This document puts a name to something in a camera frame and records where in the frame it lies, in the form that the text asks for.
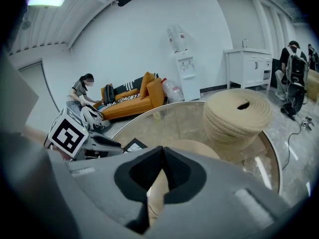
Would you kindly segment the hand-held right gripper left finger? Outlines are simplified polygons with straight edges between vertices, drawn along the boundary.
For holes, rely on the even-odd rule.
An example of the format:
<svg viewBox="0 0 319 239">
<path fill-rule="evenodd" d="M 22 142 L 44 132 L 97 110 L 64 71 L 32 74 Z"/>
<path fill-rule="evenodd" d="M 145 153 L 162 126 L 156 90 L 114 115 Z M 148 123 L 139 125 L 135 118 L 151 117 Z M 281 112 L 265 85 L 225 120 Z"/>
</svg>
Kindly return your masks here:
<svg viewBox="0 0 319 239">
<path fill-rule="evenodd" d="M 56 151 L 49 160 L 79 239 L 161 239 L 160 223 L 150 226 L 147 190 L 157 178 L 162 147 L 66 162 Z"/>
</svg>

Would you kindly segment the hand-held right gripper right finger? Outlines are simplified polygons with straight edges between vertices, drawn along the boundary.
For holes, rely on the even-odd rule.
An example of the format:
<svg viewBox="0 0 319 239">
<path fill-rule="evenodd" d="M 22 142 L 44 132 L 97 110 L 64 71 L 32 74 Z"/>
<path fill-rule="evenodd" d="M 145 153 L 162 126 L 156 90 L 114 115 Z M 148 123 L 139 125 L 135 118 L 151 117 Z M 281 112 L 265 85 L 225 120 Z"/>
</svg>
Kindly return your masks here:
<svg viewBox="0 0 319 239">
<path fill-rule="evenodd" d="M 271 239 L 295 213 L 233 164 L 175 148 L 163 152 L 167 164 L 181 162 L 190 175 L 166 194 L 149 239 Z"/>
</svg>

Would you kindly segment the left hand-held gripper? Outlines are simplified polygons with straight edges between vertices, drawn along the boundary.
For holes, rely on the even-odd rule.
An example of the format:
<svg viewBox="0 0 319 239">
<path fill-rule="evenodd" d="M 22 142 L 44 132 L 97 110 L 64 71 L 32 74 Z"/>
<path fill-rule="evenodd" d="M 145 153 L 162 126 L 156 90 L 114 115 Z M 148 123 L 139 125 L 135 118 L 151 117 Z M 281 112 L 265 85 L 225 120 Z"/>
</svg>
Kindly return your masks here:
<svg viewBox="0 0 319 239">
<path fill-rule="evenodd" d="M 122 147 L 120 143 L 108 137 L 89 131 L 80 117 L 68 107 L 62 109 L 53 121 L 48 139 L 73 161 L 104 157 L 105 153 L 97 147 Z"/>
</svg>

